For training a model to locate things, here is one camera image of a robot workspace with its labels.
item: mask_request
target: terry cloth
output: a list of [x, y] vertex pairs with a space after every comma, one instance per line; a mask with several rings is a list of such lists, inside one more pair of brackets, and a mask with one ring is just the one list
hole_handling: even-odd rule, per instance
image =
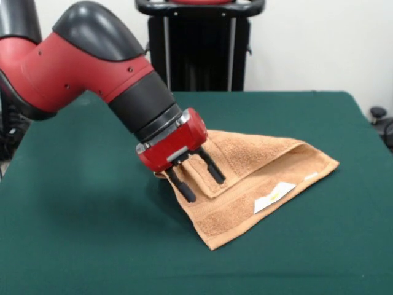
[[[264, 217], [339, 166], [322, 151], [293, 138], [217, 130], [208, 133], [209, 138], [203, 147], [226, 181], [217, 184], [205, 162], [198, 155], [192, 155], [174, 167], [174, 171], [195, 193], [196, 202], [188, 203], [173, 183], [171, 185], [180, 206], [211, 250], [245, 234]], [[156, 176], [169, 180], [166, 173]], [[281, 196], [280, 189], [288, 186], [290, 189], [291, 185], [294, 188]]]

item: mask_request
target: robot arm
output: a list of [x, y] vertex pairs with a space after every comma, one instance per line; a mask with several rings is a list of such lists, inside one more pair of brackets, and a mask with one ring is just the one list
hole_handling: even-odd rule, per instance
[[201, 147], [208, 137], [201, 117], [180, 109], [133, 34], [100, 4], [74, 4], [41, 41], [34, 0], [2, 0], [0, 53], [0, 87], [24, 116], [49, 119], [89, 90], [138, 139], [142, 162], [166, 171], [189, 202], [195, 195], [173, 166], [190, 154], [205, 160], [218, 183], [225, 181]]

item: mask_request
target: green tablecloth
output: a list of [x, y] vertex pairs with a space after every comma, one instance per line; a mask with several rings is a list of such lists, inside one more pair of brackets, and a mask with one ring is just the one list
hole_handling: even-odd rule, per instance
[[210, 129], [305, 140], [341, 162], [210, 251], [92, 94], [35, 122], [0, 184], [0, 294], [390, 294], [393, 159], [341, 92], [176, 93]]

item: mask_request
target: black cart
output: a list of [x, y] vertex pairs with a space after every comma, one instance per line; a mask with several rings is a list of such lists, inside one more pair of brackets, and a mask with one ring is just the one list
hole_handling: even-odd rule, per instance
[[153, 67], [172, 91], [243, 91], [250, 23], [265, 0], [136, 0]]

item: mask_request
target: white tag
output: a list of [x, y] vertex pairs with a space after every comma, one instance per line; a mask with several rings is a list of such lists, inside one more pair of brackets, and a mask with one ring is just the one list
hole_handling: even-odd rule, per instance
[[310, 175], [306, 176], [306, 177], [305, 177], [305, 181], [307, 181], [307, 180], [309, 180], [309, 179], [311, 179], [311, 178], [314, 178], [314, 177], [317, 176], [317, 175], [318, 175], [318, 172], [314, 172], [313, 174], [310, 174]]
[[271, 191], [270, 194], [255, 200], [254, 203], [254, 214], [265, 209], [271, 204], [277, 202], [283, 196], [288, 194], [292, 189], [296, 187], [296, 184], [281, 182]]

